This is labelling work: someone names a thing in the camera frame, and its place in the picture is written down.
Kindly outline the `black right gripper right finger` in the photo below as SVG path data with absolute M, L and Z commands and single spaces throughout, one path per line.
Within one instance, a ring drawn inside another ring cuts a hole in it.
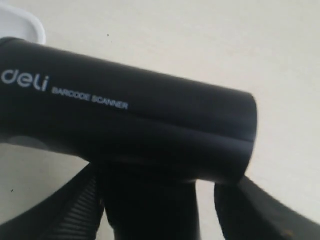
M 248 177 L 215 184 L 214 204 L 226 240 L 318 240 L 320 225 L 282 204 Z

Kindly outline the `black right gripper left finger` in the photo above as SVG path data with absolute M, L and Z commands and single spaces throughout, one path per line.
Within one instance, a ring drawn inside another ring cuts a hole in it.
M 94 240 L 103 213 L 96 173 L 88 164 L 60 190 L 21 215 L 30 240 Z

